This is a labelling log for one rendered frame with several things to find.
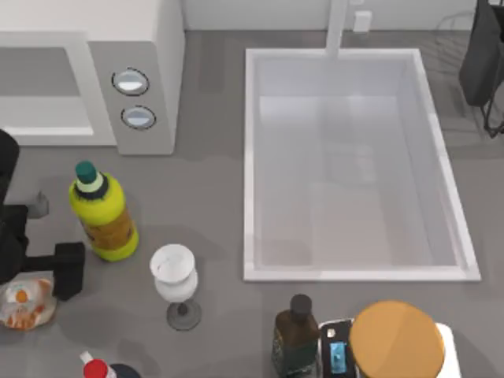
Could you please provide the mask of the orange and white bread bag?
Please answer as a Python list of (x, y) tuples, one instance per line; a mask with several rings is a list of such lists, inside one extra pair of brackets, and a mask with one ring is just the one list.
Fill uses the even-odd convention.
[(0, 325), (6, 328), (37, 328), (52, 319), (56, 308), (51, 280), (16, 280), (0, 288)]

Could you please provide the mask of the yellow bottle with green cap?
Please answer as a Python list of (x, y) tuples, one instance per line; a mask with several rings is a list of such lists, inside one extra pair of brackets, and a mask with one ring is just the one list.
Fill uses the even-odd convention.
[(105, 261), (129, 258), (139, 245), (139, 233), (122, 186), (90, 161), (77, 163), (75, 173), (69, 203), (91, 248)]

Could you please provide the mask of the red and white bottle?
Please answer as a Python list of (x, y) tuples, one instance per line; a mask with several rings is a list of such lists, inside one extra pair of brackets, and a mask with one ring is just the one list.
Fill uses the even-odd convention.
[(111, 366), (102, 359), (93, 358), (87, 351), (80, 355), (80, 360), (83, 362), (83, 378), (117, 378)]

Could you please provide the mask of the white goblet with grey foot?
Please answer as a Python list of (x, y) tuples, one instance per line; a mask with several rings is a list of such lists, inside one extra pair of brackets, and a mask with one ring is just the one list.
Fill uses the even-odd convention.
[(182, 332), (195, 328), (202, 309), (194, 299), (199, 279), (191, 250), (182, 244), (162, 246), (154, 252), (149, 267), (157, 293), (168, 303), (168, 325)]

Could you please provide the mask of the round microwave knob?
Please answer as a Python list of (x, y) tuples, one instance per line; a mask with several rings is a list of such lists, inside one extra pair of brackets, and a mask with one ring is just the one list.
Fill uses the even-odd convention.
[(147, 76), (138, 69), (127, 68), (112, 75), (112, 85), (123, 95), (140, 96), (148, 91), (150, 82)]
[(145, 106), (123, 109), (120, 117), (126, 126), (135, 130), (147, 130), (153, 127), (157, 121), (154, 112)]

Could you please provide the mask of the dark brown bottle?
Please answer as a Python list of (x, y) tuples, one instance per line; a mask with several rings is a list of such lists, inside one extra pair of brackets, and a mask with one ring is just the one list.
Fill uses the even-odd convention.
[(290, 307), (275, 318), (272, 363), (279, 378), (306, 378), (316, 370), (321, 337), (312, 312), (312, 299), (296, 294)]

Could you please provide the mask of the pale microwave oven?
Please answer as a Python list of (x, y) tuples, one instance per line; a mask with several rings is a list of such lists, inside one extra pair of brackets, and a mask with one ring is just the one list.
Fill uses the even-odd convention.
[[(183, 76), (180, 0), (0, 0), (0, 130), (22, 146), (114, 146), (169, 155)], [(112, 75), (149, 82), (126, 96)], [(121, 112), (145, 106), (156, 124), (135, 130)]]

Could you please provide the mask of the white sink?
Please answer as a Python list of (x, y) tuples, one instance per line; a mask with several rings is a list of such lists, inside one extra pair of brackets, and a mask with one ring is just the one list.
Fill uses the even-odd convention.
[(417, 49), (249, 49), (243, 277), (478, 281)]

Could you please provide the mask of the round orange wooden lid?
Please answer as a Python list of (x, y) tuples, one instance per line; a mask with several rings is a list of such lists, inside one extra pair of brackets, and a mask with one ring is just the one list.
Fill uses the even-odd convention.
[(366, 378), (437, 378), (445, 345), (434, 320), (408, 302), (374, 302), (354, 318), (350, 348)]

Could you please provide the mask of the tall white tap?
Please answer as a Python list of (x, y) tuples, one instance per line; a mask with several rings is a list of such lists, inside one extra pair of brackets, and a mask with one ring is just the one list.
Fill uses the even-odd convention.
[(341, 45), (349, 0), (330, 0), (325, 52), (336, 57)]

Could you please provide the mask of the black stand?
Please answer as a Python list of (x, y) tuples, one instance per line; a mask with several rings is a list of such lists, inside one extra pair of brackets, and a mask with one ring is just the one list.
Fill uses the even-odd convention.
[(504, 134), (500, 125), (490, 125), (495, 94), (504, 84), (504, 0), (492, 5), (477, 0), (469, 44), (458, 74), (465, 101), (483, 116), (483, 128), (494, 138)]

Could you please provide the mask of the white wall socket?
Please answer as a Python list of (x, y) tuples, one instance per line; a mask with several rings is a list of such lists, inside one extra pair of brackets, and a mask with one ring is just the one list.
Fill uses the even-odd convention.
[(369, 10), (358, 10), (354, 13), (353, 32), (366, 33), (370, 31), (372, 24), (372, 12)]

